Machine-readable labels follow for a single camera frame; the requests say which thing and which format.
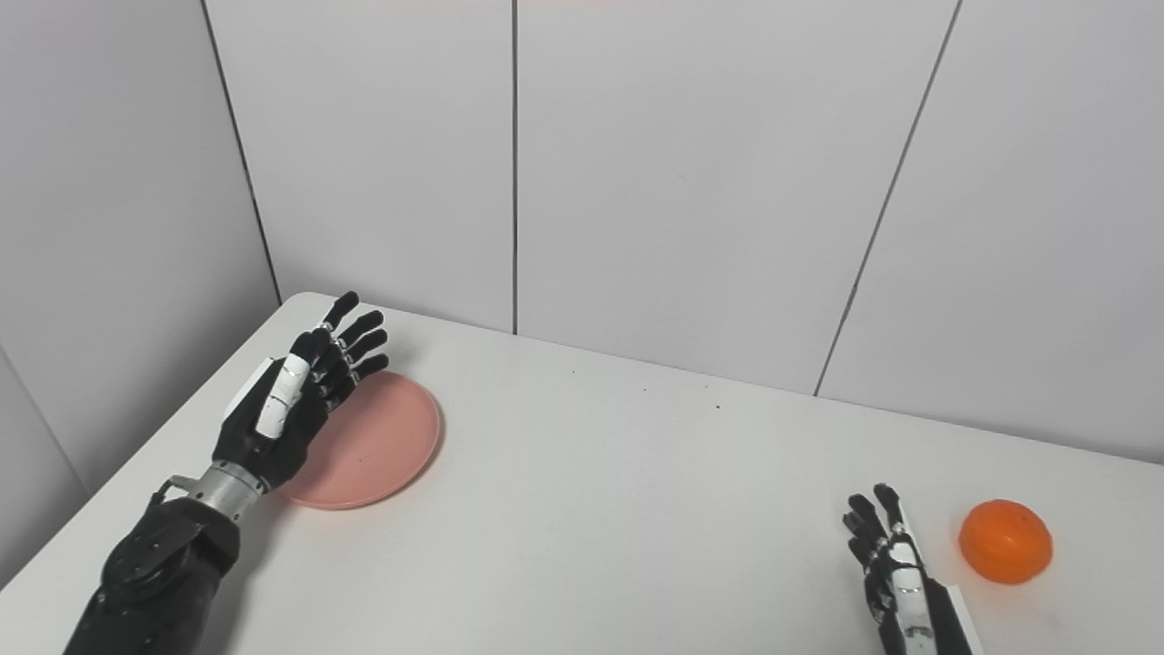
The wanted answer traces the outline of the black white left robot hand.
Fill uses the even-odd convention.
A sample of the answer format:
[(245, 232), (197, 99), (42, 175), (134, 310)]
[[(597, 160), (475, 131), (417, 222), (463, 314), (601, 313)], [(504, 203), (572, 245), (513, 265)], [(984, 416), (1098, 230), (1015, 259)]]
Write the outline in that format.
[(367, 377), (389, 365), (379, 348), (389, 336), (379, 309), (342, 320), (360, 296), (340, 296), (315, 327), (294, 339), (286, 356), (267, 362), (226, 414), (212, 461), (240, 469), (271, 492), (304, 467), (308, 444)]

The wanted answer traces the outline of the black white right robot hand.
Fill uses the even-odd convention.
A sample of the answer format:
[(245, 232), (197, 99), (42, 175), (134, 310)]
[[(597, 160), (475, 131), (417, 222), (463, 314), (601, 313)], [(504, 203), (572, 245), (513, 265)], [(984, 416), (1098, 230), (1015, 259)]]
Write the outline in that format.
[(870, 615), (887, 654), (982, 654), (960, 589), (928, 574), (897, 490), (878, 482), (874, 500), (849, 494), (842, 522), (863, 569)]

